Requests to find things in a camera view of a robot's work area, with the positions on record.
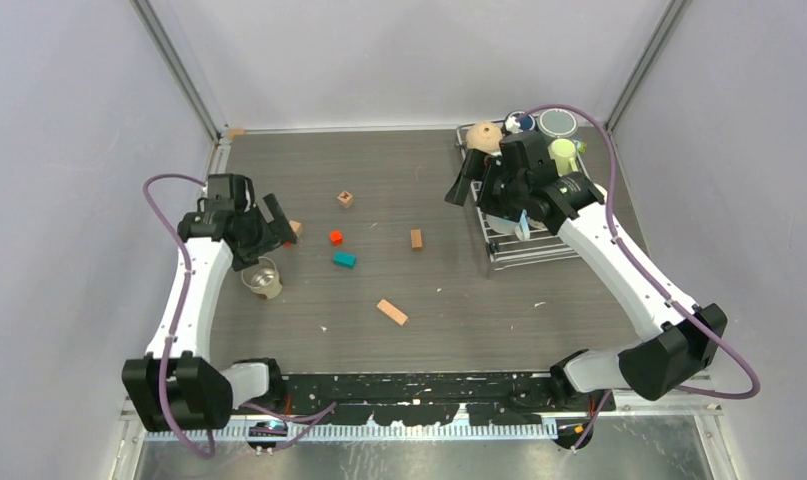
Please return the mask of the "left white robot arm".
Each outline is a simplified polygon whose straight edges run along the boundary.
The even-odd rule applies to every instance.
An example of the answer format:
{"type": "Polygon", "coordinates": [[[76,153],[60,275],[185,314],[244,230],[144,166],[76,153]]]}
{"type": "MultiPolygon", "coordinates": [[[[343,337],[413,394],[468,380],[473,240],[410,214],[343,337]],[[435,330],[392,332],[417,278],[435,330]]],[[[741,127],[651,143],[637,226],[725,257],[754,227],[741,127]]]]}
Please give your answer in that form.
{"type": "Polygon", "coordinates": [[[249,401],[277,412],[286,398],[277,362],[239,360],[225,370],[210,362],[210,336],[224,280],[260,264],[268,253],[298,240],[277,198],[255,196],[252,180],[213,174],[194,208],[177,222],[160,210],[150,188],[144,197],[177,247],[170,294],[156,333],[140,358],[127,360],[121,381],[144,428],[151,433],[218,430],[249,401]]]}

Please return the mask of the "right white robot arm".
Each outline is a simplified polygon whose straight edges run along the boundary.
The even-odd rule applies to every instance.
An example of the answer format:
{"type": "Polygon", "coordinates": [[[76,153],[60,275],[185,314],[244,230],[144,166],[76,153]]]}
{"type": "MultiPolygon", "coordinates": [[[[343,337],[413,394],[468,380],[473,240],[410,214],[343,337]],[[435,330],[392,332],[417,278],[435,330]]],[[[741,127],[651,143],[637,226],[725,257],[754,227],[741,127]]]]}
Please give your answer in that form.
{"type": "Polygon", "coordinates": [[[527,131],[498,142],[497,153],[469,147],[445,196],[462,206],[472,183],[485,214],[541,223],[574,250],[610,290],[639,340],[605,351],[581,350],[550,369],[550,397],[575,410],[590,392],[631,389],[657,400],[714,360],[727,317],[716,304],[699,306],[673,286],[607,209],[603,192],[581,171],[560,174],[544,135],[527,131]]]}

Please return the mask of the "beige brown cup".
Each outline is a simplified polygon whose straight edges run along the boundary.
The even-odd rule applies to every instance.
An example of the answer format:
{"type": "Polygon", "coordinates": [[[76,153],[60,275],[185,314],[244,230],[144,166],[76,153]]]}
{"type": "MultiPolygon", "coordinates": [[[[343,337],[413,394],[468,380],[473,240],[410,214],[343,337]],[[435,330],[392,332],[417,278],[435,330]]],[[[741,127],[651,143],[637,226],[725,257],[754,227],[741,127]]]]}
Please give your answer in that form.
{"type": "Polygon", "coordinates": [[[257,263],[242,270],[240,276],[243,284],[264,300],[279,296],[283,288],[279,270],[268,257],[259,257],[257,263]]]}

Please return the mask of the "blue white gradient mug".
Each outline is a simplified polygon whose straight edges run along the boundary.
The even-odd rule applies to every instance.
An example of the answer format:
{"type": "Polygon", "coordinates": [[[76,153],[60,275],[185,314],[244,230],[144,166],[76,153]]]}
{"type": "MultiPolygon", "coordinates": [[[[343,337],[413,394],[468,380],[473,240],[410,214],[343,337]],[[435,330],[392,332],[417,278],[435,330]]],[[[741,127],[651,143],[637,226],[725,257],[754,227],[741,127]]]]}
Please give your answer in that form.
{"type": "Polygon", "coordinates": [[[529,224],[525,213],[522,213],[519,221],[511,221],[493,215],[486,216],[486,223],[498,234],[512,235],[521,242],[529,241],[531,238],[529,224]]]}

